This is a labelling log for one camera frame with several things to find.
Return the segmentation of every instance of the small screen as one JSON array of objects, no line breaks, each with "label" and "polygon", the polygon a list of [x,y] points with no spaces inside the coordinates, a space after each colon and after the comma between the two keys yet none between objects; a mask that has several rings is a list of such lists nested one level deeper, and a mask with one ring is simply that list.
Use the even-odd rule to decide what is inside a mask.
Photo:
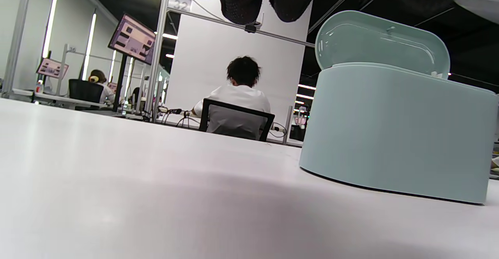
[{"label": "small screen", "polygon": [[113,92],[116,92],[116,88],[118,87],[117,83],[108,83],[107,87],[109,87]]},{"label": "small screen", "polygon": [[156,35],[129,15],[124,15],[109,43],[109,48],[151,65]]},{"label": "small screen", "polygon": [[[64,74],[62,75],[63,78],[66,75],[68,68],[69,65],[64,65]],[[38,67],[38,70],[36,72],[41,75],[58,79],[61,72],[61,63],[52,59],[44,58],[41,61],[40,66]]]}]

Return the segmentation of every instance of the black chair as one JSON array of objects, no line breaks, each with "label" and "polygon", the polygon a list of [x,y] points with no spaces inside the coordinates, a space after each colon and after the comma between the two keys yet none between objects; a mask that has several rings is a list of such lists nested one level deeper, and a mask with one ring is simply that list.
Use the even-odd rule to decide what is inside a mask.
[{"label": "black chair", "polygon": [[250,108],[204,99],[199,131],[267,141],[274,117]]},{"label": "black chair", "polygon": [[[98,83],[91,83],[88,81],[71,79],[69,80],[69,98],[78,99],[93,103],[100,103],[100,96],[104,87]],[[85,110],[98,110],[97,106],[76,107],[77,111]]]}]

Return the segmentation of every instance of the monitor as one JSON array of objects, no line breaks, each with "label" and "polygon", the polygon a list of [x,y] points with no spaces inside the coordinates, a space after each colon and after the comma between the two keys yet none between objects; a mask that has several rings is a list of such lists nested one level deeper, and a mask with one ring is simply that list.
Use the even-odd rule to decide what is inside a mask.
[{"label": "monitor", "polygon": [[[63,78],[66,75],[68,68],[69,65],[64,64],[64,73],[62,74]],[[61,63],[52,59],[43,58],[36,72],[41,75],[50,76],[52,78],[58,79],[61,72]]]},{"label": "monitor", "polygon": [[125,14],[109,42],[109,48],[151,65],[155,39],[153,30]]}]

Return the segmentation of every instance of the dark hair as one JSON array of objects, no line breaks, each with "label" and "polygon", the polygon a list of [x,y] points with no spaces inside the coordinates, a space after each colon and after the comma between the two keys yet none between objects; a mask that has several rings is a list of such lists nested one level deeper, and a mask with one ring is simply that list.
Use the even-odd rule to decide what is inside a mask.
[{"label": "dark hair", "polygon": [[93,82],[91,77],[96,76],[99,79],[97,80],[97,83],[105,83],[107,81],[105,74],[100,71],[99,69],[95,69],[90,73],[90,76],[88,78],[89,82]]},{"label": "dark hair", "polygon": [[234,80],[238,85],[253,87],[260,78],[260,67],[249,57],[237,57],[227,67],[227,79]]}]

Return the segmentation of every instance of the white wall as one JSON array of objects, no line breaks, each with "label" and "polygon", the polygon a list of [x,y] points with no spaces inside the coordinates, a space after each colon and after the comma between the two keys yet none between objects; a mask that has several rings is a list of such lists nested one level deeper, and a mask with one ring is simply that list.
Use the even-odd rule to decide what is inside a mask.
[{"label": "white wall", "polygon": [[[36,84],[36,68],[39,65],[43,40],[45,36],[45,27],[50,13],[52,0],[30,0],[28,12],[23,31],[23,38],[16,67],[16,76],[14,77],[14,88],[33,89]],[[14,23],[18,10],[19,0],[0,0],[3,5],[0,7],[3,21],[0,30],[0,78],[4,77],[7,55],[11,47]],[[107,48],[112,33],[117,25],[115,18],[110,18],[100,10],[95,1],[91,0],[58,0],[55,10],[55,18],[50,39],[51,58],[61,60],[64,44],[76,47],[80,53],[86,52],[90,25],[94,10],[97,8],[97,19],[94,31],[91,55],[105,58],[112,58],[112,50]],[[119,60],[121,54],[117,53],[118,62],[114,66],[113,73],[118,75]],[[68,79],[77,78],[83,63],[83,56],[68,54],[66,63],[69,65],[68,74],[62,81],[61,93],[67,93]],[[88,73],[92,69],[101,69],[105,75],[109,74],[111,66],[110,60],[101,60],[91,58],[89,61]],[[53,90],[57,80],[52,79]]]},{"label": "white wall", "polygon": [[[11,49],[12,34],[18,13],[20,0],[0,0],[0,78],[5,75],[7,56]],[[15,80],[31,79],[39,65],[43,36],[45,34],[46,19],[50,11],[51,0],[30,0],[28,4],[25,29],[21,42],[19,60],[16,70],[29,71],[26,75],[16,76]]]},{"label": "white wall", "polygon": [[[197,1],[222,17],[219,0]],[[209,16],[195,3],[192,7],[192,12]],[[310,8],[299,20],[284,23],[269,0],[264,0],[260,10],[260,14],[264,12],[262,31],[305,41]],[[189,16],[181,17],[178,37],[166,101],[168,108],[191,109],[212,90],[226,84],[226,68],[231,60],[248,55],[262,67],[255,88],[269,98],[275,121],[285,122],[288,106],[294,106],[304,46]]]}]

